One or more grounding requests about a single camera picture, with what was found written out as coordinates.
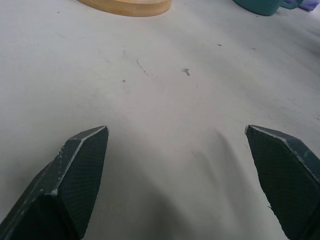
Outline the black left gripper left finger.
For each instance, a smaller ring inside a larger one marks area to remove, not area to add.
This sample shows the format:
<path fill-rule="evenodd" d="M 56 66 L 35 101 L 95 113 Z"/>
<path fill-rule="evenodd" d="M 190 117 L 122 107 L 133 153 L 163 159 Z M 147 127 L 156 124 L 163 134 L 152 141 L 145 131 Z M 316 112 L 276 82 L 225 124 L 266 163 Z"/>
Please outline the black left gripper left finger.
<path fill-rule="evenodd" d="M 2 240 L 83 239 L 101 185 L 109 130 L 69 138 L 0 224 Z"/>

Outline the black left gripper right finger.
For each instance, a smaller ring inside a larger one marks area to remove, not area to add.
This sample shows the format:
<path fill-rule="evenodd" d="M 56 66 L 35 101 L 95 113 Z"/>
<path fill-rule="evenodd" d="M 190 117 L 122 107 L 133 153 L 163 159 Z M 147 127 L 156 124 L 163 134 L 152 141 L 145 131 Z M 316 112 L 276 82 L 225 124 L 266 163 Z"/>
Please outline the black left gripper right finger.
<path fill-rule="evenodd" d="M 290 240 L 320 238 L 320 160 L 298 138 L 256 125 L 245 129 L 260 186 Z"/>

